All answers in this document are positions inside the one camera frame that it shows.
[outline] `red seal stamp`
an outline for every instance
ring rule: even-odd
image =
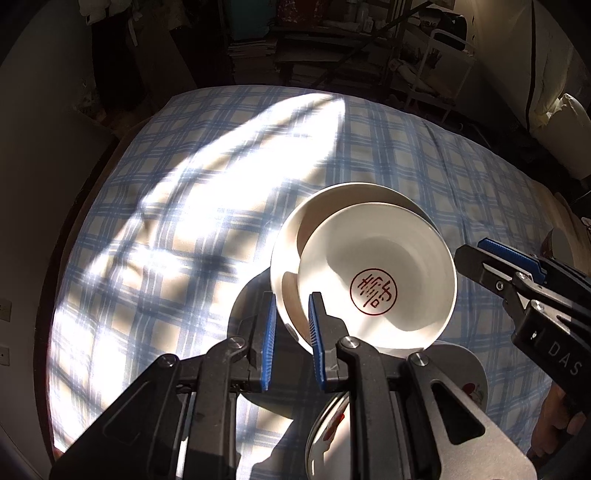
[[[398,298],[396,282],[381,268],[367,268],[354,276],[349,295],[355,307],[366,315],[383,315]]]

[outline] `blue plaid bedsheet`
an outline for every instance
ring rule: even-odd
[[[163,352],[200,355],[232,333],[268,288],[290,212],[347,181],[413,199],[451,252],[485,236],[537,252],[551,228],[526,175],[414,115],[285,87],[175,97],[109,176],[67,263],[48,366],[55,446],[67,449]],[[441,338],[477,354],[489,416],[526,449],[549,379],[512,346],[501,300],[458,280]],[[305,479],[306,438],[328,400],[279,323],[269,393],[239,399],[239,479]]]

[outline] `human hand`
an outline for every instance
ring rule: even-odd
[[[534,432],[531,434],[531,448],[527,456],[543,457],[547,453],[554,453],[558,446],[558,434],[566,429],[570,435],[576,435],[585,423],[586,417],[582,412],[570,418],[568,409],[564,405],[564,390],[552,383],[548,395],[542,403],[542,409]]]

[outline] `stacked bowl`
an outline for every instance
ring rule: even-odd
[[[381,353],[427,350],[439,368],[486,410],[488,385],[469,350],[436,341],[456,302],[452,255],[429,216],[387,187],[343,183],[317,192],[291,213],[271,257],[277,310],[310,355],[309,296]],[[349,397],[324,408],[306,446],[310,480],[350,478]]]

